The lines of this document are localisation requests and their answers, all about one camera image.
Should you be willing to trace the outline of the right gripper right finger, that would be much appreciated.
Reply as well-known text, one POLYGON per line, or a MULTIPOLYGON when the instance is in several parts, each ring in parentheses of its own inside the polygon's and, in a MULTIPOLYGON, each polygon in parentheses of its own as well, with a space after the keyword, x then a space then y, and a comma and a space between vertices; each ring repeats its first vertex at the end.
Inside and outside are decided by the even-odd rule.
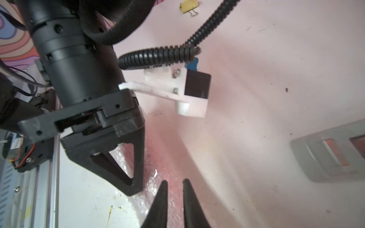
POLYGON ((211 228, 189 179, 183 180, 183 214, 185 228, 211 228))

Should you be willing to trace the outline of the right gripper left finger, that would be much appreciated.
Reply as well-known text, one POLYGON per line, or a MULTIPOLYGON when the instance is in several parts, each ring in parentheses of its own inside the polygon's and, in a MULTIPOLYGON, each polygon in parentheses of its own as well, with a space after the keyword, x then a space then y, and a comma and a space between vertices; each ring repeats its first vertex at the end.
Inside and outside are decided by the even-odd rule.
POLYGON ((161 182, 141 228, 166 228, 168 220, 168 182, 161 182))

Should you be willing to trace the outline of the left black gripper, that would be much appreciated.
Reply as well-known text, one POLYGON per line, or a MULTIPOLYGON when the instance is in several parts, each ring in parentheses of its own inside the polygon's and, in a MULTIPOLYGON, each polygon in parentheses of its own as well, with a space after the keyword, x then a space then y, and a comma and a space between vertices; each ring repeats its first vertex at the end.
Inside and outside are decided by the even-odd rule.
POLYGON ((126 196, 143 189, 145 123, 134 92, 123 89, 18 123, 33 142, 50 139, 67 128, 61 139, 67 157, 108 181, 126 196), (120 144, 133 146, 133 176, 129 177, 111 152, 120 144))

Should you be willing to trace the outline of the bubble wrap sheet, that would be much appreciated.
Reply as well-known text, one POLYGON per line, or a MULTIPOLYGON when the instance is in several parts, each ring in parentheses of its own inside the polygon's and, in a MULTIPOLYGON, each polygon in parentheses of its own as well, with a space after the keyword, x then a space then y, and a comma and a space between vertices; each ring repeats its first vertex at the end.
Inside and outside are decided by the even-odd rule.
POLYGON ((204 180, 187 148, 177 134, 177 124, 163 113, 145 116, 144 177, 143 190, 131 197, 139 224, 150 211, 162 181, 168 182, 169 228, 184 227, 183 181, 189 179, 213 228, 219 226, 221 204, 204 180))

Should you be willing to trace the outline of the grey tape dispenser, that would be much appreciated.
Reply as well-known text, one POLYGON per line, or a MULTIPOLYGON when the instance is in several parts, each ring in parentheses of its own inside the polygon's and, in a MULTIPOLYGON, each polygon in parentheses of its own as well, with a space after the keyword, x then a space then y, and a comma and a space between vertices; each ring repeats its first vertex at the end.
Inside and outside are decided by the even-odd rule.
POLYGON ((290 142, 304 174, 316 183, 365 178, 365 122, 344 124, 290 142))

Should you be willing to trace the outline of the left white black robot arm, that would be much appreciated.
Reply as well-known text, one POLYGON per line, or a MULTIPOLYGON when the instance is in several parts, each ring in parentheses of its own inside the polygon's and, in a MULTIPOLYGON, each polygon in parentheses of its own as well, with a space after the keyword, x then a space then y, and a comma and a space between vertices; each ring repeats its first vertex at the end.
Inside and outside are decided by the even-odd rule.
POLYGON ((113 45, 134 32, 154 1, 15 1, 45 71, 44 87, 62 105, 18 99, 1 63, 1 129, 22 134, 32 148, 13 162, 21 172, 43 143, 72 128, 61 140, 70 160, 107 180, 127 196, 143 190, 145 121, 134 92, 119 89, 121 68, 113 45))

